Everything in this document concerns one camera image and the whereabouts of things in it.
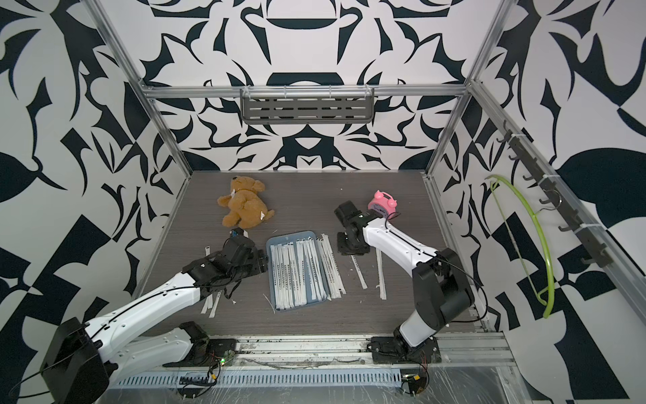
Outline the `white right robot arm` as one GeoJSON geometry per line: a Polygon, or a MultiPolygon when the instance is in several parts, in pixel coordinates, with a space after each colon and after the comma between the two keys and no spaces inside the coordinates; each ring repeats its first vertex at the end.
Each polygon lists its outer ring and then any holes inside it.
{"type": "Polygon", "coordinates": [[[411,277],[414,311],[391,337],[373,337],[368,344],[375,364],[417,363],[437,353],[436,334],[475,302],[469,275],[454,250],[438,251],[400,231],[374,210],[361,212],[346,201],[334,210],[344,227],[337,234],[343,255],[363,255],[373,248],[411,277]]]}

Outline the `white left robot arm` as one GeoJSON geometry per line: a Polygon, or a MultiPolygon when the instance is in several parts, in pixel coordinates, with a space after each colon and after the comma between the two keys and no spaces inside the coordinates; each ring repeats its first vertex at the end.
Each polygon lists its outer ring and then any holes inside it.
{"type": "Polygon", "coordinates": [[[153,291],[106,315],[60,325],[40,374],[56,403],[93,403],[118,382],[162,365],[203,365],[215,357],[210,337],[186,322],[156,337],[144,332],[218,291],[267,272],[267,255],[240,232],[220,251],[195,259],[153,291]]]}

